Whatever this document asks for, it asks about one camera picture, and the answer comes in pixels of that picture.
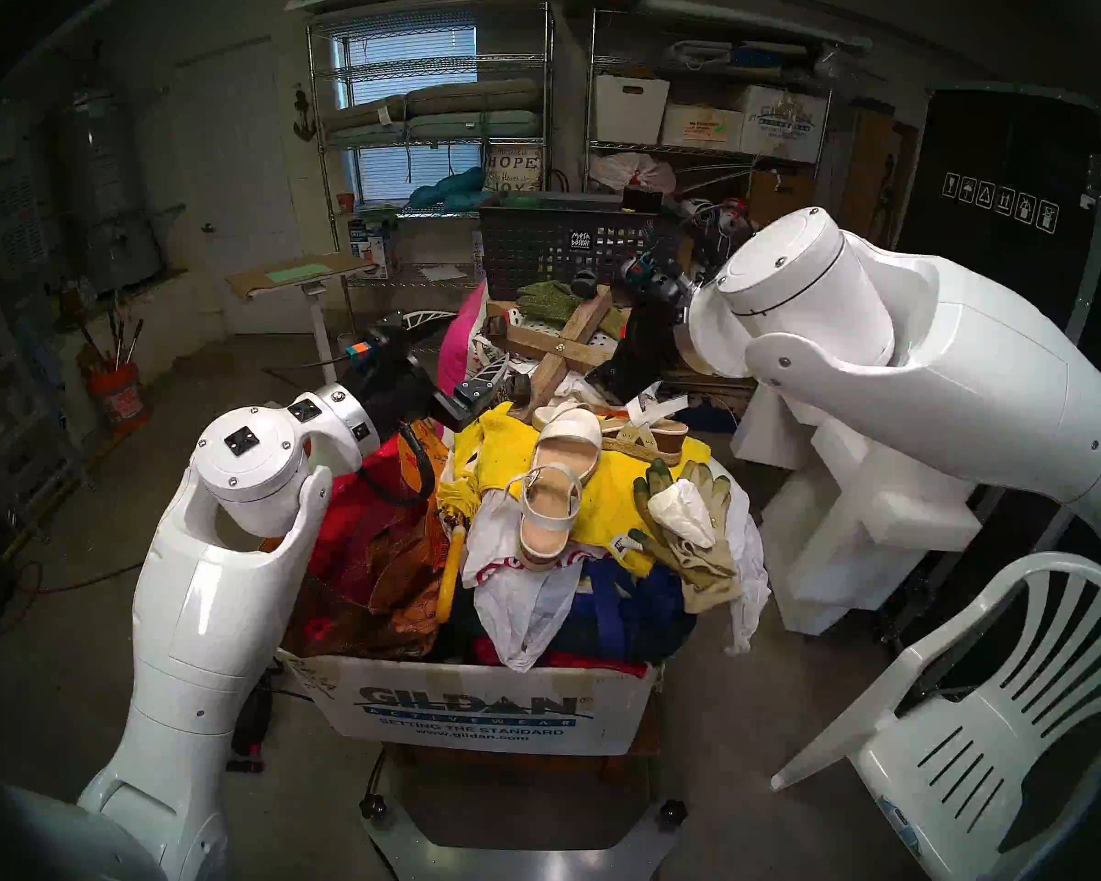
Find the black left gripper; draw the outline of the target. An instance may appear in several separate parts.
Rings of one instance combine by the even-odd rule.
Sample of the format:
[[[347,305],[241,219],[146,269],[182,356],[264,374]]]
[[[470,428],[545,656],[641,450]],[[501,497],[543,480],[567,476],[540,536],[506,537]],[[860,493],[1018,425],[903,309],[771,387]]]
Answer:
[[[445,309],[395,312],[375,320],[366,338],[347,349],[347,390],[364,409],[377,432],[430,418],[460,432],[495,403],[511,369],[501,355],[467,380],[442,390],[413,358],[413,346],[444,331],[458,314]]]

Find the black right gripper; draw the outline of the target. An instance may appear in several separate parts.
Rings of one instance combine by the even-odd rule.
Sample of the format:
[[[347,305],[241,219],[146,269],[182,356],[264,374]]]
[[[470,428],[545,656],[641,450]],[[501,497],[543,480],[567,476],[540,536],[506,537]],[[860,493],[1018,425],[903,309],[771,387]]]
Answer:
[[[684,323],[695,289],[676,261],[640,254],[614,275],[612,291],[629,316],[613,356],[589,371],[589,384],[607,403],[622,405],[664,371],[683,367],[674,331]]]

